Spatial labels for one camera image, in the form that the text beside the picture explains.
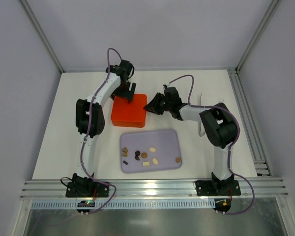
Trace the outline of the orange tin lid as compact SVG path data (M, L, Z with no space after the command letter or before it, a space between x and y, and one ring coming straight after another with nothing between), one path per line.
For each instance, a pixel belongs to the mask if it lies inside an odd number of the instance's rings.
M128 103L126 99L115 97L111 118L146 119L146 110L144 110L146 104L147 96L145 94L134 94L131 103Z

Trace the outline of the metal serving tongs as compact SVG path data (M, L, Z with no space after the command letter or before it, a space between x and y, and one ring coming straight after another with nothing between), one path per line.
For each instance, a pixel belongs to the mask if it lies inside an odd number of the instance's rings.
M202 93L198 94L198 105L204 108L209 107L209 105L204 105L202 103ZM200 137L203 137L206 134L206 131L204 129L204 126L201 122L198 123L198 134Z

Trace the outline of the orange chocolate tin box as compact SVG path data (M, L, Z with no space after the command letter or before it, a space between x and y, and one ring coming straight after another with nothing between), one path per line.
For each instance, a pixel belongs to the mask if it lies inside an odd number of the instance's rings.
M120 119L111 118L113 126L117 127L133 127L133 128L143 128L145 126L145 119Z

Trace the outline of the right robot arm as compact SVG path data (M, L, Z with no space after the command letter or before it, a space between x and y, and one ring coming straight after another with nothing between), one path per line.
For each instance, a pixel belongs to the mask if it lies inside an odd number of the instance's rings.
M235 182L231 171L232 146L238 140L240 128L227 106L223 102L213 106L183 103L177 89L168 87L164 93L158 92L144 109L156 115L169 112L174 119L203 125L207 139L214 146L214 168L206 185L214 195L228 194Z

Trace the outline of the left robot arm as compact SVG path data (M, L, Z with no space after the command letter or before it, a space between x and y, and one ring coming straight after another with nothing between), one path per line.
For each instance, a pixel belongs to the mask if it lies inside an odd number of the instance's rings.
M77 100L75 125L81 135L82 147L73 180L94 179L95 147L105 127L104 105L115 97L132 102L136 84L130 83L129 79L133 74L134 66L127 60L121 60L119 65L109 65L104 80L95 91L86 99Z

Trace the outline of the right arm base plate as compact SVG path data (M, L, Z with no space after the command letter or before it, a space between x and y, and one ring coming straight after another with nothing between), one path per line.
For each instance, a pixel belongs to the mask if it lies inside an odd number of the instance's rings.
M195 182L197 196L240 196L237 180L198 180Z

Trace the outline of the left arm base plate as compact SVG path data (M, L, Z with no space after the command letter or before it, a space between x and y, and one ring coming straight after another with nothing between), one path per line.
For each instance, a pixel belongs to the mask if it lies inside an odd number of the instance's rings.
M74 183L69 182L65 196L67 198L98 197L106 198L109 195L109 187L99 182Z

